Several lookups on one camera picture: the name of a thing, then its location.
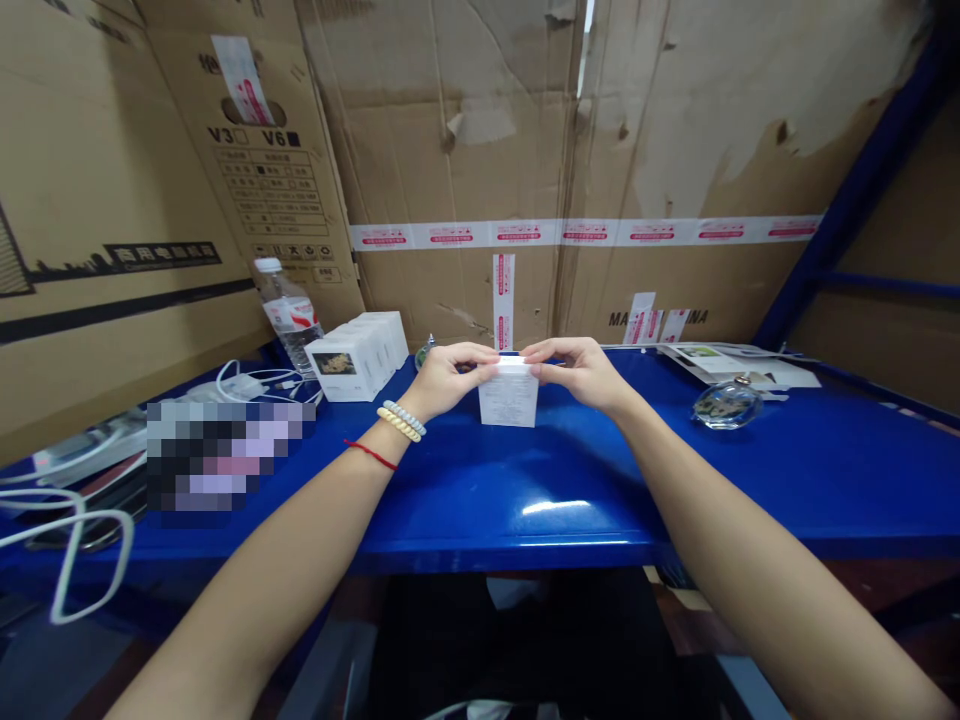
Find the left hand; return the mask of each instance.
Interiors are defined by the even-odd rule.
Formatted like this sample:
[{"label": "left hand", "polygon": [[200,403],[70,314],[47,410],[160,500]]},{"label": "left hand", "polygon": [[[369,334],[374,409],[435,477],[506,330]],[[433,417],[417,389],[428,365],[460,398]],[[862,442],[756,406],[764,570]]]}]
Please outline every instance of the left hand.
[{"label": "left hand", "polygon": [[[500,354],[477,343],[438,345],[427,353],[427,361],[410,388],[397,401],[404,410],[422,423],[452,409],[468,392],[497,374]],[[468,373],[459,373],[457,366],[476,363]]]}]

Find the stack of white boxes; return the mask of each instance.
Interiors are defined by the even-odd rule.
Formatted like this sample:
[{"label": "stack of white boxes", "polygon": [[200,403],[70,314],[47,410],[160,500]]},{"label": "stack of white boxes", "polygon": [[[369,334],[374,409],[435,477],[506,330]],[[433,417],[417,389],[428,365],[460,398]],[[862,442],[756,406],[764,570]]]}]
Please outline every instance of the stack of white boxes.
[{"label": "stack of white boxes", "polygon": [[314,340],[307,357],[330,402],[370,402],[407,360],[400,313],[363,313]]}]

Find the small white box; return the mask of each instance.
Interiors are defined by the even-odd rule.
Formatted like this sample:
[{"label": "small white box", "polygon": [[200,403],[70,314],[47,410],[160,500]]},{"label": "small white box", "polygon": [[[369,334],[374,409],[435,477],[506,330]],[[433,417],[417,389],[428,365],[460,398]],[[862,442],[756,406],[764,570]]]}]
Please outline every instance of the small white box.
[{"label": "small white box", "polygon": [[360,337],[334,333],[304,348],[330,402],[370,402],[382,389],[370,364],[370,349]]},{"label": "small white box", "polygon": [[347,323],[347,327],[372,328],[373,336],[382,348],[386,357],[387,366],[390,368],[390,377],[398,368],[403,367],[405,355],[398,357],[397,346],[393,338],[393,326],[390,318],[386,317],[358,317]]},{"label": "small white box", "polygon": [[403,320],[400,318],[400,311],[387,310],[384,312],[361,313],[358,319],[377,317],[386,318],[390,321],[390,336],[393,338],[397,349],[397,370],[399,370],[410,355],[410,351],[407,349],[407,336],[403,332]]},{"label": "small white box", "polygon": [[484,425],[534,427],[540,382],[533,366],[517,355],[502,355],[497,375],[480,386],[480,422]]}]

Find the bottle cap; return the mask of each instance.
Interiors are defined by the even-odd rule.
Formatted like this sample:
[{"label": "bottle cap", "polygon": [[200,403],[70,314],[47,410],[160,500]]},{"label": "bottle cap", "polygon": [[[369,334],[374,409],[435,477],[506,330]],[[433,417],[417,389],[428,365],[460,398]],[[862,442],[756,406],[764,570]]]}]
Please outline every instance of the bottle cap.
[{"label": "bottle cap", "polygon": [[260,272],[279,272],[283,270],[283,266],[276,258],[257,258],[253,261],[253,264]]}]

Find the hand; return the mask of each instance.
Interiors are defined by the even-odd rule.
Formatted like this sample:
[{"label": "hand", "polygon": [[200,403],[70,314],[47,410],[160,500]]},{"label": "hand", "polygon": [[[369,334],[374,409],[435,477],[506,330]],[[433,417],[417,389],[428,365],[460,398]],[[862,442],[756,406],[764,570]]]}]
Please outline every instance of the hand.
[{"label": "hand", "polygon": [[[417,420],[426,423],[453,408],[468,392],[497,374],[499,353],[477,343],[438,345],[427,353],[417,379],[397,401]],[[459,373],[457,366],[476,363],[468,373]]]},{"label": "hand", "polygon": [[[520,351],[531,372],[541,383],[556,383],[567,388],[584,405],[608,415],[639,397],[614,369],[607,354],[593,338],[551,338]],[[564,365],[543,365],[559,358]]]}]

